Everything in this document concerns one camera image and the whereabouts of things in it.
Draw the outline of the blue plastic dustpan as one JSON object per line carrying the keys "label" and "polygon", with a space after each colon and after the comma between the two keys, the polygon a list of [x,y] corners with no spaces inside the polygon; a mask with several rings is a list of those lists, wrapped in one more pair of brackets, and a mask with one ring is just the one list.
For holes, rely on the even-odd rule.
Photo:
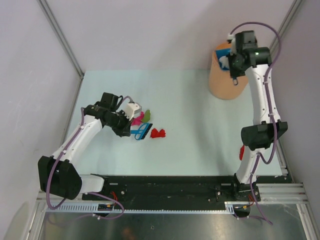
{"label": "blue plastic dustpan", "polygon": [[227,55],[230,53],[230,48],[223,48],[223,49],[218,49],[215,51],[218,64],[221,70],[223,71],[229,71],[230,66],[229,66],[229,60]]}

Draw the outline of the blue hand brush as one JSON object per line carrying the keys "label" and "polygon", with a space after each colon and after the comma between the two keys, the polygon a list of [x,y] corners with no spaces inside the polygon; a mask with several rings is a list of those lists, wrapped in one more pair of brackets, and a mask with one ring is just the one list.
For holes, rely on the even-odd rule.
{"label": "blue hand brush", "polygon": [[139,126],[138,129],[133,129],[130,131],[132,135],[134,135],[134,139],[137,141],[143,140],[150,129],[152,128],[153,124],[152,123],[143,123],[142,125]]}

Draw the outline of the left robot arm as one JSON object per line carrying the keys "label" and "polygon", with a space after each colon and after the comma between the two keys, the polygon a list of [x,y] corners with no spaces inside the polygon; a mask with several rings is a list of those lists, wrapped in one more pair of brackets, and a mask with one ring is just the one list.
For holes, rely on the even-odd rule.
{"label": "left robot arm", "polygon": [[119,137],[131,135],[131,124],[142,107],[132,99],[124,109],[119,109],[126,98],[112,93],[103,93],[101,100],[81,108],[81,119],[73,133],[50,156],[38,161],[40,189],[50,195],[73,200],[79,194],[93,192],[100,200],[110,196],[111,188],[102,176],[79,174],[77,163],[93,138],[109,127]]}

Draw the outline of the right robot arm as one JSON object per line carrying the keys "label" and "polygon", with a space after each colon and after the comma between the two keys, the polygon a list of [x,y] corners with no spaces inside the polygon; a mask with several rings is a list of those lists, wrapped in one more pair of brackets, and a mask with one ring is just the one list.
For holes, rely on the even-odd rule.
{"label": "right robot arm", "polygon": [[241,129],[244,145],[240,167],[234,175],[231,196],[242,201],[248,196],[256,181],[256,169],[263,153],[272,148],[274,157],[276,144],[288,130],[288,123],[278,113],[272,86],[273,61],[268,47],[259,47],[254,31],[229,34],[231,44],[227,54],[229,73],[233,80],[247,77],[253,104],[253,124]]}

